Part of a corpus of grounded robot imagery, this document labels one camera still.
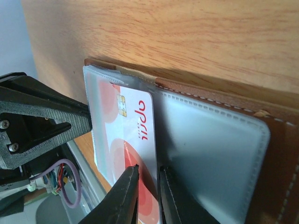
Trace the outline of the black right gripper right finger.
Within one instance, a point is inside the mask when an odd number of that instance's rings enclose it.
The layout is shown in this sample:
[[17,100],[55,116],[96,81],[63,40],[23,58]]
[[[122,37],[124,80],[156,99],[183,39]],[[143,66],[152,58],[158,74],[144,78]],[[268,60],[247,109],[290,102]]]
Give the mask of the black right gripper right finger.
[[178,179],[171,167],[159,171],[159,205],[163,224],[217,224]]

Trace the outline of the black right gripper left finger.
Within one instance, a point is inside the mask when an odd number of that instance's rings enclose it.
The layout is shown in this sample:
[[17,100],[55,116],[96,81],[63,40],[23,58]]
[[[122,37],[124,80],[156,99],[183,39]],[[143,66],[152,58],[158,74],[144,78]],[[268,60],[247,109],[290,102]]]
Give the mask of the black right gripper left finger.
[[139,166],[129,166],[81,224],[138,223]]

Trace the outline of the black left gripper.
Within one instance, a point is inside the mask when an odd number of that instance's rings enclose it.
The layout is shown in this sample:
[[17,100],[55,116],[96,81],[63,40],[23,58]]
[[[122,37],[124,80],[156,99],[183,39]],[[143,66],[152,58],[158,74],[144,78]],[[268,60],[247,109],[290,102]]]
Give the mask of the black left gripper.
[[[0,131],[1,217],[23,212],[25,203],[46,191],[30,187],[31,177],[66,163],[77,180],[70,150],[54,148],[91,131],[87,105],[24,72],[9,73],[0,77],[0,120],[9,123]],[[67,197],[65,186],[60,196],[70,208],[77,206]]]

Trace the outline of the brown leather card holder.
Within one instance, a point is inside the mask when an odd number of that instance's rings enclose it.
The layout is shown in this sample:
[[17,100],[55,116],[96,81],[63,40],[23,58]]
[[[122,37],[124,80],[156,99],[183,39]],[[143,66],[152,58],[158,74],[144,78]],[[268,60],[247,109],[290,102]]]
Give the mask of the brown leather card holder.
[[159,207],[159,171],[166,166],[221,224],[298,223],[298,103],[278,94],[241,97],[92,58],[83,73],[99,172],[103,80],[152,96]]

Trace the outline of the red circle card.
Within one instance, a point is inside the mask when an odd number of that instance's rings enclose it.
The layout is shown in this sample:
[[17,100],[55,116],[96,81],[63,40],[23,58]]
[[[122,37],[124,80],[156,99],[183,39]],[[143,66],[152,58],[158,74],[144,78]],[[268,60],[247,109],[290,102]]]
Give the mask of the red circle card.
[[100,172],[113,186],[125,168],[139,166],[139,220],[160,223],[153,100],[148,92],[99,81]]

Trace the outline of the aluminium front rail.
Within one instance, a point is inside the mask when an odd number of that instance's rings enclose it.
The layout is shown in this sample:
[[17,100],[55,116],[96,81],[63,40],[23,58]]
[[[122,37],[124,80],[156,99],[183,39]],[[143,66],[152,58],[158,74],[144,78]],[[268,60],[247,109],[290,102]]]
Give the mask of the aluminium front rail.
[[104,199],[107,193],[75,141],[67,142],[67,146],[71,153],[70,159],[78,168],[81,179],[82,193],[78,207],[86,216]]

